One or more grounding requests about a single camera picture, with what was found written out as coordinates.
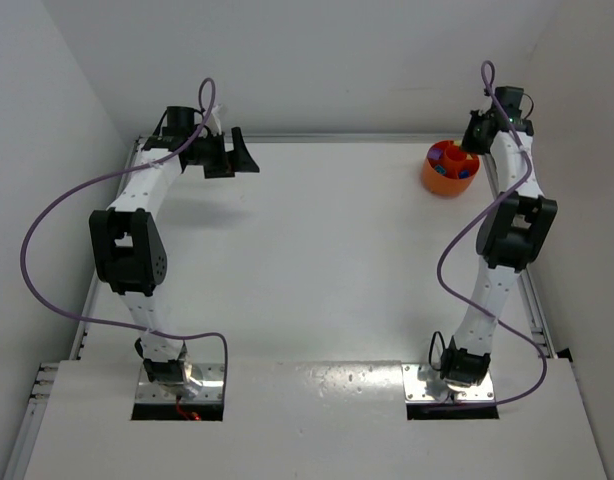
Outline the purple lego brick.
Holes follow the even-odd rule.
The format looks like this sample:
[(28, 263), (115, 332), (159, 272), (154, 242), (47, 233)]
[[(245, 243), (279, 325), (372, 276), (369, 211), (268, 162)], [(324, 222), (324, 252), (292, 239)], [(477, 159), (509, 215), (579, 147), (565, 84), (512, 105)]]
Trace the purple lego brick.
[(432, 147), (428, 151), (428, 158), (433, 160), (438, 160), (442, 157), (443, 150), (441, 148)]

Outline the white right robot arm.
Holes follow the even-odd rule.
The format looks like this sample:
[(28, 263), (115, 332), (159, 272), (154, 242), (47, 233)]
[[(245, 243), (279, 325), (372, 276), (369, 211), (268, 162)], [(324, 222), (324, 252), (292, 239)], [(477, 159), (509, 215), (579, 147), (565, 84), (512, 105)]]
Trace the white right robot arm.
[(556, 217), (557, 202), (547, 198), (532, 159), (534, 129), (524, 117), (520, 87), (493, 90), (491, 107), (473, 111), (461, 147), (494, 161), (499, 194), (487, 207), (476, 237), (478, 273), (465, 316), (443, 348), (440, 376), (450, 384), (480, 384), (489, 370), (493, 336), (509, 290), (533, 263)]

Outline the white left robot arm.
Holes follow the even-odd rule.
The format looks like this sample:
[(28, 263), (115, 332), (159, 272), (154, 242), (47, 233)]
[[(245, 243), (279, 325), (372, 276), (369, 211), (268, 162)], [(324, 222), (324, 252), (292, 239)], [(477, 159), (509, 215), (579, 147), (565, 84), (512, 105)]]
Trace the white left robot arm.
[(119, 296), (141, 331), (135, 349), (147, 378), (179, 399), (197, 395), (202, 381), (186, 342), (169, 324), (158, 289), (166, 278), (168, 258), (156, 217), (169, 189), (189, 167), (202, 168), (207, 179), (260, 170), (239, 128), (232, 129), (233, 147), (226, 148), (219, 112), (217, 107), (168, 107), (155, 133), (137, 147), (121, 193), (89, 217), (97, 275)]

